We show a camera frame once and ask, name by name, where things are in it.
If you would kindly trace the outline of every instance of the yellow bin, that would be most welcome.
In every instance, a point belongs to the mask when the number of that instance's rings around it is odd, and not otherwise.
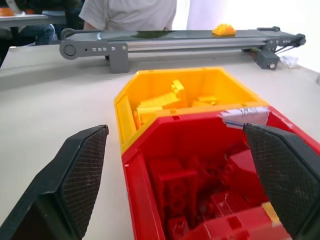
[[[121,152],[158,117],[267,105],[221,67],[139,71],[114,101]]]

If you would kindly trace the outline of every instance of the jeans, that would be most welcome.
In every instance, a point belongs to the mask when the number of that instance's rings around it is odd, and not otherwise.
[[[55,28],[51,24],[26,26],[19,37],[35,37],[35,45],[48,45],[55,39]]]

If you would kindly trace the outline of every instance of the sticker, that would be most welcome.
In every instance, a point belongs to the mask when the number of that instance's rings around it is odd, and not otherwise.
[[[223,122],[229,128],[243,129],[245,124],[267,125],[270,110],[266,106],[226,110],[221,113]]]

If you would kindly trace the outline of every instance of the desk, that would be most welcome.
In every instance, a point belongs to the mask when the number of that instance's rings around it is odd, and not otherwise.
[[[11,28],[37,24],[65,24],[65,16],[47,16],[41,14],[0,16],[0,27]]]
[[[103,57],[69,61],[58,48],[11,48],[0,70],[0,224],[67,137],[108,124],[100,191],[84,240],[133,239],[113,101],[139,69],[223,66],[320,141],[318,73],[303,67],[262,70],[243,52],[154,53],[145,62],[136,54],[130,73],[110,74]]]

